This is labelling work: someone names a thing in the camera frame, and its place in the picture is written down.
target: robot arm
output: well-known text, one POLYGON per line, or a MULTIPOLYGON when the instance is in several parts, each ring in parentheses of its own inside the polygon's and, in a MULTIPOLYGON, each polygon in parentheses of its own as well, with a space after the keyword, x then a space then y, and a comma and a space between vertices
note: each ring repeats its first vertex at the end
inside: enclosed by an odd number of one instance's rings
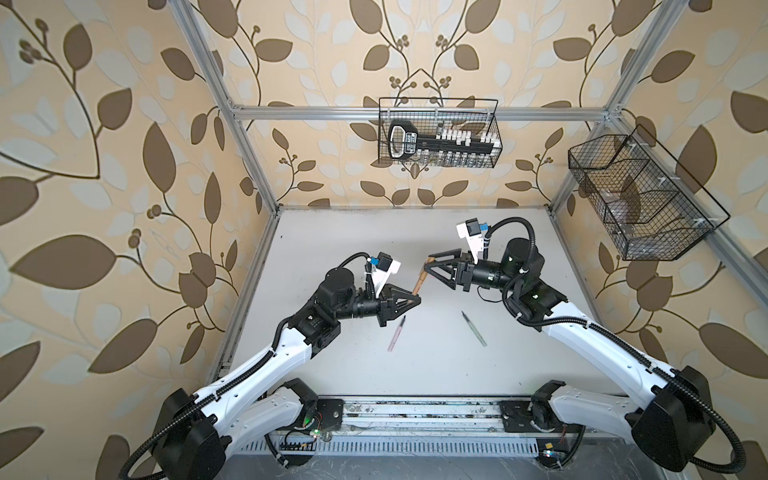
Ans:
POLYGON ((339 320, 376 316, 379 325, 386 326, 419 305, 418 295, 386 282, 399 265, 385 253, 377 258, 358 253, 330 270, 304 306, 279 323, 270 345, 192 395, 178 389, 168 396, 152 438, 131 455, 118 478, 137 480, 130 479, 128 472, 151 450, 163 471, 141 480, 165 476, 170 480, 209 480, 247 442, 291 425, 302 414, 304 424, 308 423, 315 415, 318 399, 301 380, 286 382, 271 396, 258 399, 275 382, 326 348, 341 332, 339 320), (366 288, 359 290, 355 289, 354 275, 344 267, 357 257, 366 258, 366 288))
POLYGON ((489 227, 475 218, 456 228, 467 240, 469 252, 434 253, 430 256, 435 261, 425 265, 427 273, 454 290, 462 286, 468 292, 472 285, 501 290, 502 305, 518 322, 571 347, 627 394, 584 392, 552 380, 531 397, 536 428, 549 431, 559 422, 588 425, 636 443, 658 465, 675 472, 688 462, 719 473, 735 473, 744 467, 743 446, 712 409, 707 379, 689 366, 677 371, 635 349, 544 283, 539 278, 544 257, 536 248, 528 221, 513 217, 489 227), (513 222, 526 227, 528 239, 510 240, 501 262, 487 260, 491 235, 513 222), (733 461, 727 465, 694 456, 716 426, 733 446, 733 461))

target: black wire basket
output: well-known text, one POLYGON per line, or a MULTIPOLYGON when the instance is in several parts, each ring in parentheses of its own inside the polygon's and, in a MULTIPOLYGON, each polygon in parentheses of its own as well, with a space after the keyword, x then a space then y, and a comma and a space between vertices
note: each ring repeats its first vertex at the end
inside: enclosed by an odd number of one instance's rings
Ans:
POLYGON ((642 125, 572 147, 568 168, 623 260, 676 260, 730 218, 642 125), (669 156, 674 173, 652 158, 654 146, 669 156))
POLYGON ((493 168, 503 148, 497 106, 492 99, 382 97, 379 162, 493 168))

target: white table surface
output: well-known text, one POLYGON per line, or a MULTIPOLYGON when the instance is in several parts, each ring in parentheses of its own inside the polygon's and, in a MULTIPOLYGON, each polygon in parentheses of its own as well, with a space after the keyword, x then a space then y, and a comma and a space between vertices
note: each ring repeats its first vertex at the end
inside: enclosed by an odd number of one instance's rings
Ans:
MULTIPOLYGON (((389 282, 412 290, 430 253, 467 250, 456 224, 477 217, 493 224, 528 219, 545 258, 541 278, 589 314, 584 294, 545 210, 288 210, 283 212, 254 294, 233 366, 271 342, 277 323, 294 314, 326 271, 349 255, 383 251, 402 262, 389 282)), ((508 240, 526 237, 522 225, 493 236, 488 258, 500 260, 508 240)), ((363 261, 348 265, 364 286, 363 261)), ((514 321, 500 303, 486 303, 475 288, 450 290, 427 277, 422 304, 410 310, 392 353, 387 347, 398 321, 380 328, 375 317, 342 320, 342 331, 314 359, 293 370, 319 395, 496 396, 532 394, 550 379, 595 392, 620 392, 602 372, 566 345, 514 321), (461 311, 488 343, 483 347, 461 311)), ((498 291, 483 290, 489 299, 498 291)))

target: wooden stick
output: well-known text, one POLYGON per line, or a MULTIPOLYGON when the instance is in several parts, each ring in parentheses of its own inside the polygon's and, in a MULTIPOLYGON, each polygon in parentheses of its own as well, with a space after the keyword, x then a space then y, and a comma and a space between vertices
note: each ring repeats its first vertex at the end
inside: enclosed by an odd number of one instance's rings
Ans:
MULTIPOLYGON (((427 257, 427 261, 424 262, 424 266, 426 266, 427 263, 432 263, 434 261, 434 257, 427 257)), ((422 288, 422 283, 424 283, 424 280, 427 280, 427 271, 424 269, 424 267, 422 267, 422 272, 419 274, 419 281, 416 282, 416 286, 413 287, 412 295, 419 293, 419 289, 422 288)))

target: gray floor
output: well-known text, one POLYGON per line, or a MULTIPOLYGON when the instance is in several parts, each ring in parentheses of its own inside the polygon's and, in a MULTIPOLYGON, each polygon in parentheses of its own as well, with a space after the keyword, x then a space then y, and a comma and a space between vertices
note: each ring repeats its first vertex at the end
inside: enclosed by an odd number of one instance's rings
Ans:
POLYGON ((288 470, 268 455, 235 455, 217 480, 397 478, 403 480, 654 480, 658 468, 636 447, 620 441, 586 442, 563 471, 546 470, 528 458, 339 457, 318 456, 288 470))

